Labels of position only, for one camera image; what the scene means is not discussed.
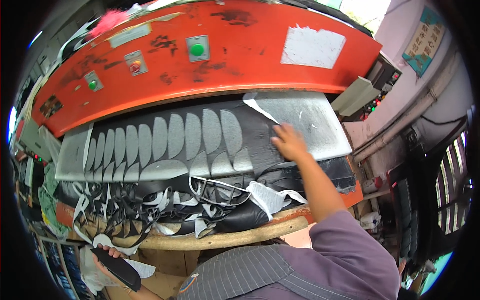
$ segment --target pipe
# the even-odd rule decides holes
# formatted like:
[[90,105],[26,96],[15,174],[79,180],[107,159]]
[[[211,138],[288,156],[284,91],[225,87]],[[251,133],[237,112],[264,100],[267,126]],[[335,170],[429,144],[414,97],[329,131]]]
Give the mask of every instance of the pipe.
[[440,95],[443,90],[446,88],[453,75],[455,74],[461,57],[458,51],[455,51],[452,58],[449,60],[445,68],[442,70],[442,73],[438,77],[435,84],[428,90],[427,95],[425,95],[418,103],[406,112],[402,117],[400,117],[395,123],[390,126],[381,136],[379,136],[373,143],[367,147],[357,151],[353,154],[353,157],[356,162],[361,162],[364,159],[368,158],[373,153],[385,147],[390,141],[392,141],[405,127],[413,123],[420,115],[422,115],[436,100],[437,96]]

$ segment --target green button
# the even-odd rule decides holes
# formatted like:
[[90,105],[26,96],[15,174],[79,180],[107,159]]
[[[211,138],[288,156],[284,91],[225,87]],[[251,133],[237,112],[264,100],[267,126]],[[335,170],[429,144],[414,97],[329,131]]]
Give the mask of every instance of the green button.
[[96,81],[93,80],[91,83],[88,84],[88,88],[91,90],[95,90],[96,88]]
[[190,53],[195,56],[200,56],[204,53],[204,46],[202,44],[195,44],[190,47]]

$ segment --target white paper label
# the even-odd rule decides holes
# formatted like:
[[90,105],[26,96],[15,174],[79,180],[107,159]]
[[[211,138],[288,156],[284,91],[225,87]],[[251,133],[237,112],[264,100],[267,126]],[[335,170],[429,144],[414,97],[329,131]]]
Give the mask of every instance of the white paper label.
[[280,63],[333,69],[346,40],[324,29],[289,27]]
[[141,25],[132,29],[124,30],[116,35],[112,36],[108,41],[112,48],[116,48],[120,45],[133,41],[136,38],[146,36],[150,33],[150,24]]

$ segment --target wrist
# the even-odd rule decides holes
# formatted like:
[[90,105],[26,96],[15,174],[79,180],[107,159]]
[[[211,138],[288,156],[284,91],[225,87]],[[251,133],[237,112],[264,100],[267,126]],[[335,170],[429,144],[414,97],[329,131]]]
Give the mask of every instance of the wrist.
[[308,152],[302,153],[295,159],[295,163],[297,163],[297,165],[311,163],[312,161],[314,161],[313,156]]

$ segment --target hand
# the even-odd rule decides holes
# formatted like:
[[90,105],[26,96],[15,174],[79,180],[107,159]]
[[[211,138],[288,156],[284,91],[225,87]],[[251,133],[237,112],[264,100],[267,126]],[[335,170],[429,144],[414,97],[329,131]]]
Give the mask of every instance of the hand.
[[405,269],[405,265],[407,264],[407,260],[405,258],[400,259],[400,264],[398,266],[398,272],[400,276],[402,276],[403,270]]
[[[102,246],[102,244],[98,244],[98,247],[102,248],[105,251],[108,251],[108,254],[110,256],[113,256],[113,258],[119,258],[119,257],[125,258],[125,255],[119,252],[116,248],[111,248],[109,246]],[[95,263],[95,266],[100,271],[102,271],[103,274],[107,275],[110,279],[118,283],[120,286],[125,285],[118,278],[116,278],[112,273],[110,273],[110,271],[98,260],[98,257],[95,254],[92,253],[92,257],[93,257],[93,262]]]
[[274,126],[273,129],[278,137],[272,137],[272,143],[283,157],[297,162],[308,154],[303,135],[293,129],[292,125],[283,123],[281,126]]

